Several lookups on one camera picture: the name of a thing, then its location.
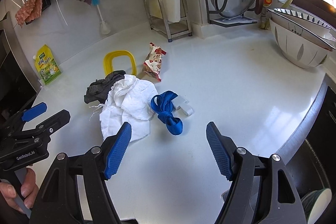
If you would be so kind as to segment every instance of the human hand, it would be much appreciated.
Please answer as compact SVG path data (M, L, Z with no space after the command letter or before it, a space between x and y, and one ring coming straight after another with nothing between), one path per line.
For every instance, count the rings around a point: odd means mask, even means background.
M36 176L33 169L27 168L25 181L21 186L21 195L25 198L24 204L28 209L33 207L37 193L39 191L39 188L35 183L35 179ZM16 197L16 191L12 185L5 182L0 182L0 192L11 208L23 213L21 208L14 201L14 198Z

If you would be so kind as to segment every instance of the white towel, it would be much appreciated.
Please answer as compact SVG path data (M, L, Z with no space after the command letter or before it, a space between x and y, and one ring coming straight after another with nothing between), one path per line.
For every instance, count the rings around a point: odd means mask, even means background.
M154 111L151 99L158 92L153 83L140 80L134 75L125 75L117 81L108 94L100 114L100 126L104 140L116 135L124 122L132 126L131 141L141 139L150 133L150 119Z

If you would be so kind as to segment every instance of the yellow plastic frame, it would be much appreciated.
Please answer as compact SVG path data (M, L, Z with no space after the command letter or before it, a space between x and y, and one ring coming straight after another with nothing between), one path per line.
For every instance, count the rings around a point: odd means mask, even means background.
M104 67L105 75L108 75L112 71L114 71L113 70L113 65L112 65L113 58L118 57L118 56L123 56L123 55L127 55L131 60L132 75L135 75L135 76L137 75L137 66L135 64L135 58L134 58L133 54L131 54L130 52L125 51L125 50L109 52L108 54L105 55L104 61L103 61L103 67Z

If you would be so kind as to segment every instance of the blue ribbon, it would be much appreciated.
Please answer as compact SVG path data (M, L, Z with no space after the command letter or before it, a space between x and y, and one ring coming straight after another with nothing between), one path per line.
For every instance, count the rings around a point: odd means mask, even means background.
M151 100L151 107L158 114L157 117L166 124L168 131L173 135L180 135L183 130L182 121L172 114L174 108L172 100L177 96L176 93L168 90L161 95L155 95Z

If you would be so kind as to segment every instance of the seasoning packet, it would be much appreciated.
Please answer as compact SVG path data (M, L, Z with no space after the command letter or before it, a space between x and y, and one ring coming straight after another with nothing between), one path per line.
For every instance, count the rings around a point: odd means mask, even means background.
M61 74L53 54L47 45L43 45L36 54L35 67L46 85Z
M166 52L162 48L155 46L153 43L150 43L149 45L150 52L143 63L142 72L161 82L161 59L163 55L166 55Z

